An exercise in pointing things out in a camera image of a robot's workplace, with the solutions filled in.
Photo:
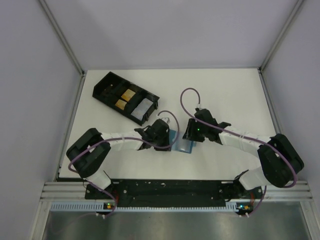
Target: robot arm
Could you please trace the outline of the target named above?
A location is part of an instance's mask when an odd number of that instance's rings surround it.
[[[283,134],[277,134],[272,137],[261,136],[238,130],[227,122],[221,122],[218,124],[216,119],[212,117],[211,113],[207,109],[197,108],[194,116],[206,123],[234,132],[241,137],[209,127],[203,123],[197,122],[193,118],[190,118],[188,127],[183,136],[184,139],[203,142],[205,138],[208,138],[211,142],[232,146],[250,153],[260,160],[261,167],[243,172],[236,178],[236,181],[239,181],[246,190],[251,190],[265,185],[274,185],[278,188],[283,188],[290,180],[292,180],[293,175],[289,167],[270,147],[256,141],[245,139],[243,136],[257,139],[274,146],[288,159],[296,173],[300,172],[304,167],[304,163],[298,153]]]
[[[66,152],[72,161],[84,150],[104,140],[92,151],[80,157],[74,164],[74,168],[81,178],[92,182],[101,189],[106,189],[111,180],[101,167],[106,156],[110,152],[121,150],[144,150],[151,146],[143,141],[164,147],[169,145],[169,118],[157,119],[153,125],[146,128],[136,128],[134,131],[124,133],[100,133],[96,128],[86,131]],[[171,149],[155,148],[156,151],[170,151]]]

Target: gray floor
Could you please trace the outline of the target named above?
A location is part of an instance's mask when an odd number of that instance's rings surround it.
[[[53,212],[56,231],[83,213]],[[299,203],[264,203],[248,218],[234,213],[116,213],[85,216],[43,240],[311,240]]]

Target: white table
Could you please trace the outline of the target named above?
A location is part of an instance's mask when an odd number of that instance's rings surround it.
[[[189,117],[180,106],[182,90],[196,88],[201,105],[210,110],[220,122],[231,123],[238,129],[272,136],[275,129],[257,69],[147,69],[147,70],[89,70],[70,134],[68,148],[89,128],[99,132],[128,132],[139,126],[92,97],[94,86],[109,72],[137,84],[160,97],[159,108],[148,124],[157,119],[161,110],[172,111],[184,133]],[[197,95],[185,94],[184,105],[194,113]],[[161,117],[170,117],[163,113]],[[176,130],[174,119],[170,128]],[[79,178],[68,170],[65,156],[60,178]],[[198,143],[192,154],[178,151],[161,152],[152,149],[121,151],[107,155],[103,168],[111,178],[124,179],[193,179],[233,180],[247,169],[255,169],[260,162],[252,155],[229,146],[206,140]]]

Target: white wall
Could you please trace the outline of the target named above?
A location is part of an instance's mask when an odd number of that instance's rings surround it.
[[[47,0],[85,69],[259,67],[296,0]]]
[[[28,238],[80,77],[35,0],[0,4],[0,238]]]
[[[265,72],[284,132],[320,210],[320,1],[307,0]]]

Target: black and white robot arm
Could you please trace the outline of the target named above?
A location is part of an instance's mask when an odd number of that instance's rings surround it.
[[[190,118],[188,127],[183,136],[184,139],[203,142],[205,138],[208,138],[211,142],[235,147],[244,152],[250,153],[260,160],[260,167],[243,172],[236,178],[236,181],[240,182],[246,190],[267,185],[274,185],[278,188],[283,188],[294,177],[289,166],[280,159],[280,156],[270,147],[259,142],[268,143],[276,148],[283,156],[285,156],[296,174],[304,167],[304,163],[298,153],[295,151],[287,137],[283,134],[277,134],[275,136],[261,136],[236,129],[227,122],[221,122],[218,124],[216,119],[212,117],[211,113],[207,109],[197,108],[194,116],[201,121],[227,131],[212,128]]]
[[[102,167],[106,156],[111,152],[122,150],[149,149],[151,146],[146,142],[157,147],[168,146],[169,121],[167,117],[159,118],[151,126],[123,133],[100,133],[96,128],[90,128],[67,150],[66,155],[72,161],[86,149],[99,143],[94,149],[79,157],[73,166],[82,179],[106,189],[111,184],[109,176]],[[171,148],[155,148],[155,150],[170,151]]]

